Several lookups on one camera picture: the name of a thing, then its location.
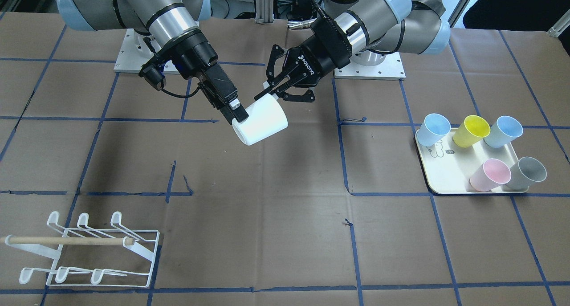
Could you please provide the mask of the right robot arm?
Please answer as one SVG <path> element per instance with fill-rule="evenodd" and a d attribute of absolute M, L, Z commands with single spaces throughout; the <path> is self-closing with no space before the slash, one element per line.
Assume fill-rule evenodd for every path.
<path fill-rule="evenodd" d="M 98 31 L 133 29 L 144 35 L 151 57 L 140 66 L 139 76 L 158 91 L 165 91 L 165 64 L 179 74 L 198 79 L 211 105 L 228 123 L 243 122 L 246 109 L 237 88 L 218 64 L 218 55 L 198 27 L 208 0 L 56 0 L 57 9 L 72 29 Z"/>

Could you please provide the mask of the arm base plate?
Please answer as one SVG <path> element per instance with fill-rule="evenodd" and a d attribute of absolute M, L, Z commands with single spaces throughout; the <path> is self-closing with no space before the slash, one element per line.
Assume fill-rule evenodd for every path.
<path fill-rule="evenodd" d="M 379 54 L 366 50 L 352 56 L 350 64 L 336 69 L 334 78 L 403 80 L 406 74 L 398 52 Z"/>
<path fill-rule="evenodd" d="M 119 50 L 114 71 L 117 73 L 138 74 L 154 54 L 144 42 L 143 35 L 134 29 L 127 29 L 126 36 Z"/>

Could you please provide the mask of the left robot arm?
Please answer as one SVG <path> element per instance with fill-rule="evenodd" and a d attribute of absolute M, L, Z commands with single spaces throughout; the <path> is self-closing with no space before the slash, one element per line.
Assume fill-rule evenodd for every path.
<path fill-rule="evenodd" d="M 312 36 L 298 46 L 274 45 L 267 81 L 255 96 L 289 102 L 313 102 L 312 87 L 335 69 L 348 66 L 356 53 L 438 54 L 448 46 L 451 30 L 442 0 L 358 0 L 338 16 L 315 4 L 318 17 Z"/>

